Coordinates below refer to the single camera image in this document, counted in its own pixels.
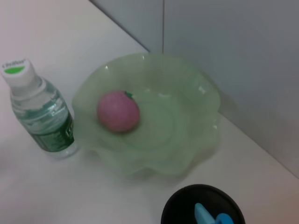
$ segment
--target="black container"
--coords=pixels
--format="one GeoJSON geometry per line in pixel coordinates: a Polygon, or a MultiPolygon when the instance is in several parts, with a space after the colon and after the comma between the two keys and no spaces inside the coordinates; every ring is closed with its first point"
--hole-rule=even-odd
{"type": "Polygon", "coordinates": [[[190,185],[174,193],[164,207],[161,224],[197,224],[196,203],[201,203],[214,219],[220,213],[226,213],[234,224],[245,224],[241,210],[230,196],[204,184],[190,185]]]}

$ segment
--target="plastic bottle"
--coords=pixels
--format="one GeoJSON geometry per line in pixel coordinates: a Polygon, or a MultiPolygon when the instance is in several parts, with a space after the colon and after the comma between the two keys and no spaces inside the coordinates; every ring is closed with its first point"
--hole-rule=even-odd
{"type": "Polygon", "coordinates": [[[58,158],[74,154],[73,119],[58,89],[27,59],[3,64],[1,73],[11,88],[14,114],[39,147],[58,158]]]}

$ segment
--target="white wall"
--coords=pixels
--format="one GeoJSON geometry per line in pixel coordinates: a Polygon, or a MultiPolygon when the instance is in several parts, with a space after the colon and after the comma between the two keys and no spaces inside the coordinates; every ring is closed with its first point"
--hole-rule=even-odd
{"type": "Polygon", "coordinates": [[[163,0],[91,0],[150,52],[162,52],[163,0]]]}
{"type": "Polygon", "coordinates": [[[221,112],[299,176],[299,1],[166,0],[164,52],[223,91],[221,112]]]}

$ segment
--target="white bottle cap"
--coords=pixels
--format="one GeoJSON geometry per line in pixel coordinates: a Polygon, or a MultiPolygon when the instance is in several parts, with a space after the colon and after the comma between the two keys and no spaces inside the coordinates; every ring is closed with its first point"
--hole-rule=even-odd
{"type": "Polygon", "coordinates": [[[27,59],[4,63],[0,71],[10,87],[27,86],[36,76],[31,62],[27,59]]]}

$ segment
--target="blue object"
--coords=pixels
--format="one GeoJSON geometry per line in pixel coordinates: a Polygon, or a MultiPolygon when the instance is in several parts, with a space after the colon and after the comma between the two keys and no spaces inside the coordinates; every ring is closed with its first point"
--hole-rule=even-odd
{"type": "Polygon", "coordinates": [[[195,204],[194,215],[197,224],[234,224],[232,218],[225,213],[219,214],[215,220],[201,203],[195,204]]]}
{"type": "Polygon", "coordinates": [[[234,222],[228,214],[221,213],[216,217],[215,224],[234,224],[234,222]]]}
{"type": "Polygon", "coordinates": [[[215,224],[215,219],[201,203],[195,204],[194,214],[197,224],[215,224]]]}

